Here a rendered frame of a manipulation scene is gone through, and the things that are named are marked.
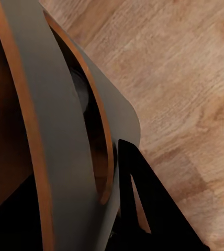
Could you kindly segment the trash can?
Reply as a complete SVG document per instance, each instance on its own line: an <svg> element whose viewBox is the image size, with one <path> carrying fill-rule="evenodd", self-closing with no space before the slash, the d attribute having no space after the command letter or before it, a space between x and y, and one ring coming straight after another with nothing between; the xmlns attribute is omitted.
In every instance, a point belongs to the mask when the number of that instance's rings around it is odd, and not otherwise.
<svg viewBox="0 0 224 251"><path fill-rule="evenodd" d="M93 91L104 128L94 139L68 67ZM37 0L0 0L0 205L34 172L43 251L105 251L119 139L139 148L128 100Z"/></svg>

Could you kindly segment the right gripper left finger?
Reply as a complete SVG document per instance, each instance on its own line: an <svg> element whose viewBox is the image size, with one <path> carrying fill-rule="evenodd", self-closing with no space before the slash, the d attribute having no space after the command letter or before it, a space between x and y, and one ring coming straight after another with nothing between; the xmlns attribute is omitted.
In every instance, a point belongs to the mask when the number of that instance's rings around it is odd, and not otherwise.
<svg viewBox="0 0 224 251"><path fill-rule="evenodd" d="M0 251L43 251L34 172L0 205Z"/></svg>

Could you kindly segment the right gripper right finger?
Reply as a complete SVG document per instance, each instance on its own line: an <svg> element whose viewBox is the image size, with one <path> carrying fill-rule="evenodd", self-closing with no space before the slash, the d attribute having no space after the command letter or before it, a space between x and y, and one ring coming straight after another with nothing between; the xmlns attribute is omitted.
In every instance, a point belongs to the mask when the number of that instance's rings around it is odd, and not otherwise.
<svg viewBox="0 0 224 251"><path fill-rule="evenodd" d="M118 140L122 251L208 251L139 148ZM151 233L138 223L133 176Z"/></svg>

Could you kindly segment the can of soda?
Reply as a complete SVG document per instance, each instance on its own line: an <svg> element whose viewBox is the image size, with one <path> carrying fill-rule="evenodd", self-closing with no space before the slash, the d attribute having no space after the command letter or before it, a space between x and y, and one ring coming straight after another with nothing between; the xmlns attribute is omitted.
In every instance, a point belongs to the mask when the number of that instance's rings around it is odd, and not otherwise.
<svg viewBox="0 0 224 251"><path fill-rule="evenodd" d="M104 133L98 106L85 74L68 67L81 104L88 139L94 139Z"/></svg>

